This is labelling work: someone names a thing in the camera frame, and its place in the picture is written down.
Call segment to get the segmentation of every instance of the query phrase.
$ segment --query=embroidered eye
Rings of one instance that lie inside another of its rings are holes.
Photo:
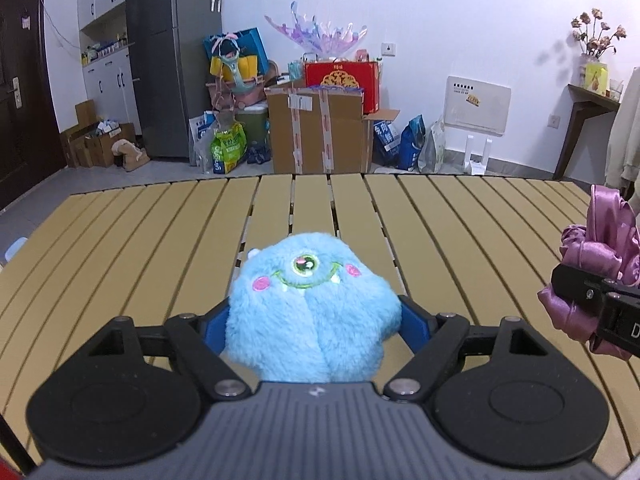
[[[293,272],[304,278],[308,278],[320,265],[320,261],[311,254],[302,254],[293,260]]]

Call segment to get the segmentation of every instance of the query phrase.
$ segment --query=blue plush toy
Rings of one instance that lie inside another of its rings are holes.
[[[369,381],[401,305],[338,238],[309,233],[251,250],[229,295],[226,351],[263,381]]]

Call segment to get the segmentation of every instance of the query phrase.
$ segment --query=white cable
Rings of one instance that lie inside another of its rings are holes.
[[[44,6],[44,0],[40,0],[40,2],[42,3],[42,8],[44,9],[44,13],[47,15],[47,18],[49,19],[49,23],[51,23],[51,27],[53,27],[53,29],[57,32],[57,34],[59,35],[60,38],[62,38],[63,40],[65,40],[69,45],[71,45],[73,48],[76,48],[78,50],[82,50],[79,46],[71,43],[67,38],[65,38],[62,33],[58,30],[58,28],[56,27],[56,25],[53,23],[53,20],[51,19],[51,16],[49,16],[49,13],[47,12],[47,7]]]

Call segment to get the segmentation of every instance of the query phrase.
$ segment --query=green package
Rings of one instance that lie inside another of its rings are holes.
[[[213,172],[226,174],[238,165],[246,152],[246,136],[242,124],[235,122],[228,130],[216,132],[211,143]]]

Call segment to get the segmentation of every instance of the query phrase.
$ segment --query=refrigerator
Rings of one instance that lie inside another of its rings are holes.
[[[211,0],[126,0],[131,76],[151,157],[191,158],[189,119],[211,110],[202,41],[222,30]]]

